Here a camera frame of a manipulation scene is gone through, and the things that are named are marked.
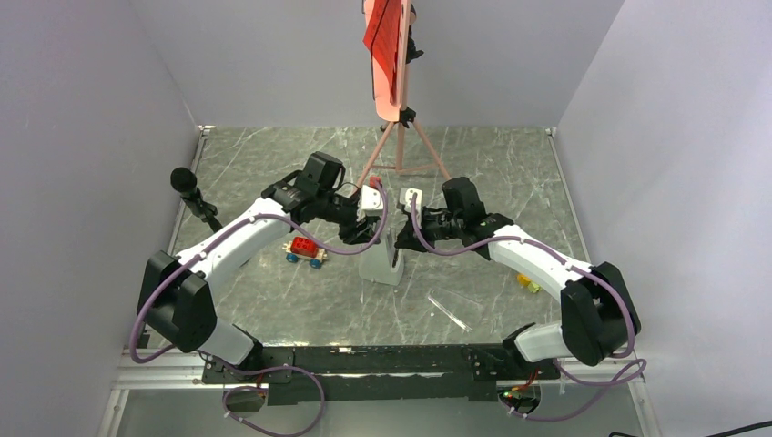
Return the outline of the clear plastic metronome cover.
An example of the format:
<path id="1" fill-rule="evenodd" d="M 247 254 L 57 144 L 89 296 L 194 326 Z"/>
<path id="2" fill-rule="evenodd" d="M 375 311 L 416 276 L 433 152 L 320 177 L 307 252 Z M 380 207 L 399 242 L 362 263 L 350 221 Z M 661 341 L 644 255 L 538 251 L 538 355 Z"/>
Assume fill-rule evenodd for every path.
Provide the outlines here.
<path id="1" fill-rule="evenodd" d="M 484 305 L 458 292 L 432 289 L 429 291 L 427 299 L 464 332 L 473 332 L 483 318 Z"/>

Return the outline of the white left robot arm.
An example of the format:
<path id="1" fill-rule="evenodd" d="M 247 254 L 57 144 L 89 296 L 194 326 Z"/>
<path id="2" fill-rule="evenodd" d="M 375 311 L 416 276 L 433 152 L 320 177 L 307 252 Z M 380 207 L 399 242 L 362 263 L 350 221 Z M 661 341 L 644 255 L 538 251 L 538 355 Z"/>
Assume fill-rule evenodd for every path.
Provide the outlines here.
<path id="1" fill-rule="evenodd" d="M 164 250 L 147 261 L 137 302 L 137 316 L 128 347 L 132 360 L 147 363 L 154 353 L 141 357 L 137 342 L 148 326 L 182 352 L 199 352 L 223 363 L 240 382 L 254 380 L 266 369 L 263 344 L 217 314 L 214 289 L 262 249 L 296 230 L 312 235 L 302 226 L 321 219 L 339 227 L 340 240 L 349 249 L 320 242 L 328 252 L 352 256 L 381 241 L 387 214 L 368 215 L 364 191 L 350 196 L 339 192 L 344 183 L 342 162 L 314 152 L 301 169 L 270 184 L 237 218 L 217 227 L 204 241 L 170 255 Z"/>

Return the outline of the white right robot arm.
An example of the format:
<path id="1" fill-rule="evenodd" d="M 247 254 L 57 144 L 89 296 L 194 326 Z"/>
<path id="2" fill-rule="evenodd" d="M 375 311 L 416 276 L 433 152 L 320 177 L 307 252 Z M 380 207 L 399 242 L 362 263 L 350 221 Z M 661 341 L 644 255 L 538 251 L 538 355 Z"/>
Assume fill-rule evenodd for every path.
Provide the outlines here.
<path id="1" fill-rule="evenodd" d="M 444 208 L 429 208 L 417 188 L 401 190 L 398 204 L 408 220 L 397 248 L 445 257 L 472 251 L 524 275 L 559 304 L 557 322 L 531 322 L 503 340 L 509 375 L 524 378 L 539 361 L 574 358 L 595 366 L 632 354 L 641 323 L 619 268 L 571 258 L 487 211 L 467 177 L 446 181 L 442 194 Z"/>

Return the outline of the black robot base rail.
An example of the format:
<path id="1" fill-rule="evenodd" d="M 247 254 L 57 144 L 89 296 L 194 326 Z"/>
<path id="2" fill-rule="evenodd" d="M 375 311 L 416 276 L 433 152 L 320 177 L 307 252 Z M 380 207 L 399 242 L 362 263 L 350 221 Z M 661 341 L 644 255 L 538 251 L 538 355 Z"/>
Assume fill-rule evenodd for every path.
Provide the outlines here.
<path id="1" fill-rule="evenodd" d="M 506 386 L 555 381 L 551 360 L 531 363 L 499 343 L 265 347 L 270 406 L 302 401 L 464 398 L 496 401 Z"/>

